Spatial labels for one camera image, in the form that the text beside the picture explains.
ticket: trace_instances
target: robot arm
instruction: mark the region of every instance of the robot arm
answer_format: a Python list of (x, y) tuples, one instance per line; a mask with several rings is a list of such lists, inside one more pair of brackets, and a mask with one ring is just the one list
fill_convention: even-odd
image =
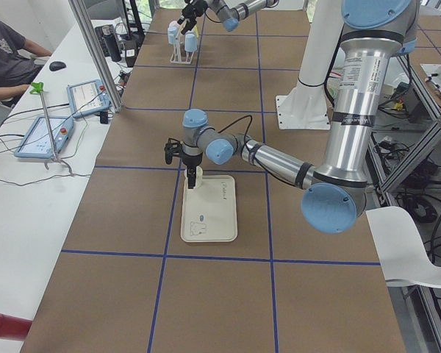
[[(345, 65), (324, 161), (318, 167), (244, 134), (218, 134), (200, 110), (188, 110), (184, 116), (183, 162), (206, 153), (214, 163), (224, 164), (239, 154), (307, 190), (301, 208), (313, 227), (327, 233), (350, 228), (365, 209), (368, 181), (363, 164), (389, 59), (415, 47), (418, 9), (417, 0), (343, 0)], [(193, 170), (193, 164), (185, 165)]]
[(227, 31), (233, 31), (238, 27), (239, 21), (247, 18), (252, 13), (265, 7), (275, 7), (279, 0), (247, 0), (233, 8), (229, 8), (224, 0), (184, 0), (186, 7), (182, 10), (182, 16), (178, 24), (187, 21), (186, 30), (182, 34), (193, 29), (196, 25), (196, 17), (201, 17), (210, 8), (222, 22)]

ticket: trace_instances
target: light blue joint cap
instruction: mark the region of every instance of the light blue joint cap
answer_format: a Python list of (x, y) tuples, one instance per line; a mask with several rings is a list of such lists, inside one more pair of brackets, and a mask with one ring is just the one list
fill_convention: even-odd
[(400, 49), (400, 51), (397, 51), (394, 54), (394, 57), (400, 57), (401, 55), (405, 55), (405, 54), (409, 54), (412, 51), (415, 50), (415, 47), (417, 46), (417, 40), (411, 40), (409, 42), (404, 43), (404, 45), (402, 46), (402, 49)]
[(225, 20), (222, 24), (223, 28), (225, 28), (227, 32), (232, 32), (238, 27), (238, 20), (236, 18), (229, 18)]
[(356, 29), (373, 29), (393, 21), (412, 0), (343, 0), (341, 14), (347, 25)]
[(324, 233), (337, 234), (356, 221), (356, 204), (339, 186), (319, 182), (307, 189), (301, 203), (309, 224)]
[(217, 165), (222, 165), (232, 158), (234, 147), (223, 138), (213, 140), (206, 148), (206, 156)]
[(201, 109), (189, 109), (184, 112), (183, 127), (194, 129), (207, 124), (207, 114)]

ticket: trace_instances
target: label sticker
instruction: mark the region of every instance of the label sticker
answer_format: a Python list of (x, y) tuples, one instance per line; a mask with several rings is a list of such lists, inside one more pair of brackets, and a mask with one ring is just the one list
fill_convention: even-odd
[(335, 112), (332, 121), (342, 125), (360, 125), (373, 127), (376, 117), (374, 115), (347, 114)]
[(362, 57), (350, 57), (345, 60), (343, 75), (340, 80), (340, 90), (353, 90), (357, 88), (361, 67)]
[(350, 57), (346, 59), (338, 89), (380, 94), (387, 61), (382, 57)]

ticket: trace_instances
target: table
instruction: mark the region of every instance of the table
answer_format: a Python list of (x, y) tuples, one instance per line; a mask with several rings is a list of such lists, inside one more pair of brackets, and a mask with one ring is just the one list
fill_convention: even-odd
[[(101, 26), (108, 22), (94, 21), (93, 24)], [(63, 61), (67, 68), (51, 72), (48, 66), (54, 60)], [(107, 62), (116, 76), (120, 67), (109, 58)], [(44, 82), (46, 101), (51, 106), (68, 102), (67, 85), (97, 78), (98, 73), (79, 27), (75, 25), (35, 81)], [(36, 107), (42, 107), (40, 97), (25, 94), (12, 113)], [(68, 107), (52, 111), (52, 115), (70, 115)], [(0, 135), (26, 133), (36, 113), (17, 115), (6, 121), (0, 128)], [(109, 129), (108, 125), (99, 123), (98, 117), (91, 116), (87, 121), (88, 128), (75, 157), (67, 160), (78, 174), (91, 174)], [(63, 157), (75, 152), (85, 125), (82, 119), (75, 122), (73, 137), (61, 152)], [(19, 140), (7, 145), (17, 146)], [(23, 162), (12, 152), (0, 153), (0, 179), (25, 183), (68, 173), (61, 165), (51, 163), (49, 167), (47, 171), (42, 162)], [(35, 316), (87, 181), (87, 177), (76, 176), (26, 187), (0, 182), (0, 313), (23, 318)], [(0, 340), (0, 352), (18, 352), (21, 345), (22, 342)]]
[(365, 216), (320, 234), (300, 214), (302, 191), (240, 160), (205, 161), (205, 174), (236, 180), (238, 237), (181, 240), (182, 167), (165, 165), (163, 146), (182, 136), (186, 109), (217, 128), (250, 113), (252, 136), (314, 164), (328, 132), (277, 127), (304, 13), (261, 11), (231, 34), (201, 19), (183, 66), (167, 64), (177, 16), (154, 16), (22, 352), (405, 352)]

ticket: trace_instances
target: white desk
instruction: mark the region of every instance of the white desk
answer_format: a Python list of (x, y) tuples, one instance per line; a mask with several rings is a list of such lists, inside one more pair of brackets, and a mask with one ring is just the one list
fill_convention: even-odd
[[(109, 21), (94, 21), (95, 26)], [(49, 63), (63, 61), (67, 68), (51, 72)], [(107, 59), (112, 76), (120, 67)], [(44, 82), (48, 106), (68, 102), (67, 85), (97, 79), (98, 73), (75, 25), (59, 45), (35, 81)], [(12, 113), (42, 107), (40, 97), (28, 93), (18, 102)], [(65, 107), (53, 110), (51, 115), (69, 116)], [(3, 134), (24, 134), (34, 121), (36, 113), (17, 115), (0, 128)], [(89, 126), (82, 138), (76, 156), (67, 162), (78, 174), (90, 174), (109, 126), (99, 123), (99, 118), (87, 118)], [(63, 157), (72, 155), (85, 122), (75, 122), (73, 136), (62, 150)], [(4, 138), (5, 141), (15, 138)], [(20, 138), (8, 143), (18, 145)], [(5, 148), (0, 143), (0, 151)], [(12, 152), (0, 154), (0, 179), (25, 183), (44, 179), (55, 174), (67, 174), (61, 165), (23, 162)], [(46, 289), (52, 269), (63, 241), (74, 218), (76, 209), (87, 185), (85, 177), (51, 179), (25, 187), (0, 182), (0, 313), (33, 319)], [(22, 342), (0, 340), (1, 353), (19, 352)]]

